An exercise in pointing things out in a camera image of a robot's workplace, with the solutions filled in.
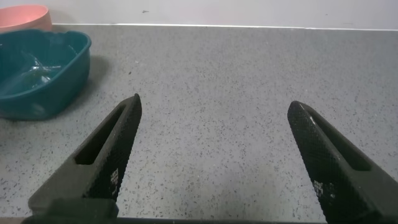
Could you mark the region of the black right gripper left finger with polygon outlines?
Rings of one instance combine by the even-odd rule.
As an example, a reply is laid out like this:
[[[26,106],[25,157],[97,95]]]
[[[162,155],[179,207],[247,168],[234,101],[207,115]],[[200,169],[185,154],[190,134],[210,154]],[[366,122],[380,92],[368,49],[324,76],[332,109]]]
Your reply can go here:
[[[107,223],[142,116],[138,94],[120,102],[30,197],[24,223]]]

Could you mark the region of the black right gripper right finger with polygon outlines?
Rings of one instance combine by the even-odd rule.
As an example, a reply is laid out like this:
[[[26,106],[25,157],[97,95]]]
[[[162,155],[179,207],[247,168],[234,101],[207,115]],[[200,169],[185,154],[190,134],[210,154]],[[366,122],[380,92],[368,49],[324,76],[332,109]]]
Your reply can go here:
[[[397,223],[397,181],[309,105],[287,118],[328,223]]]

